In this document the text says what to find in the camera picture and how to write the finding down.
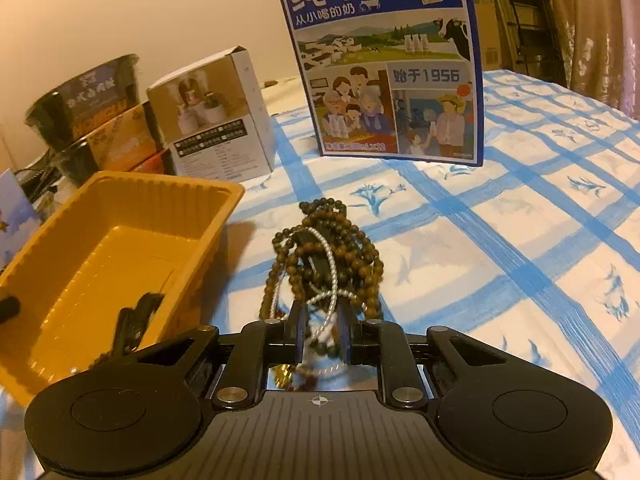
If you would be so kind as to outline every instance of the orange plastic container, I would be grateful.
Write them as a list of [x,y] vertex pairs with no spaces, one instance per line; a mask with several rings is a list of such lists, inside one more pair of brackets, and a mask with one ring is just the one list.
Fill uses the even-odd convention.
[[27,406],[111,349],[121,308],[164,300],[140,348],[200,323],[197,291],[244,189],[156,174],[96,173],[0,276],[20,314],[0,324],[0,384]]

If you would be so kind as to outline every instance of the cow illustration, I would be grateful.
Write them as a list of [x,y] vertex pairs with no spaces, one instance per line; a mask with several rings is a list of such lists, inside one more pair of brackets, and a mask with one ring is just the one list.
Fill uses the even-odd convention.
[[469,52],[469,37],[466,30],[466,23],[456,19],[451,19],[447,22],[439,19],[434,20],[434,23],[436,23],[440,27],[438,35],[444,40],[453,40],[453,43],[456,45],[456,49],[458,50],[460,56],[468,61],[471,61],[471,53]]
[[379,9],[380,0],[362,0],[360,2],[360,10],[367,12],[368,10]]

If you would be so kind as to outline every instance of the table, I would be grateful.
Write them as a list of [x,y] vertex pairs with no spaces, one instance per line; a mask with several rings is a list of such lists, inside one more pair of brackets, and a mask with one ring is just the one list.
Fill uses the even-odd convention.
[[[287,88],[270,110],[303,101]],[[484,104],[482,168],[320,158],[306,105],[275,115],[276,168],[245,183],[205,310],[222,332],[255,320],[273,234],[299,223],[298,202],[340,199],[385,262],[385,319],[450,326],[597,391],[614,413],[598,471],[640,478],[640,124],[507,71],[484,74]],[[344,370],[319,387],[372,376]],[[2,480],[31,480],[39,466],[4,393],[0,426]]]

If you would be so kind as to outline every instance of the beige wall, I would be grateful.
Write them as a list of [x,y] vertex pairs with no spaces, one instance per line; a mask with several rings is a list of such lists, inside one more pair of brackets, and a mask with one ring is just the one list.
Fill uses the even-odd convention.
[[23,123],[27,108],[82,71],[134,52],[144,95],[164,74],[235,44],[260,81],[298,72],[279,0],[0,0],[0,128],[12,159],[22,166],[44,150]]

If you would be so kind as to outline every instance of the man with straw hat illustration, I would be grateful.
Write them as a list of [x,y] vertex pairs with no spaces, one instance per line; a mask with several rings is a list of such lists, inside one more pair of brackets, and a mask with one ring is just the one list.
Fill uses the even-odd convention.
[[459,158],[463,154],[465,136],[465,101],[457,95],[444,94],[437,98],[442,105],[443,113],[438,116],[427,136],[427,146],[433,137],[440,145],[440,156]]

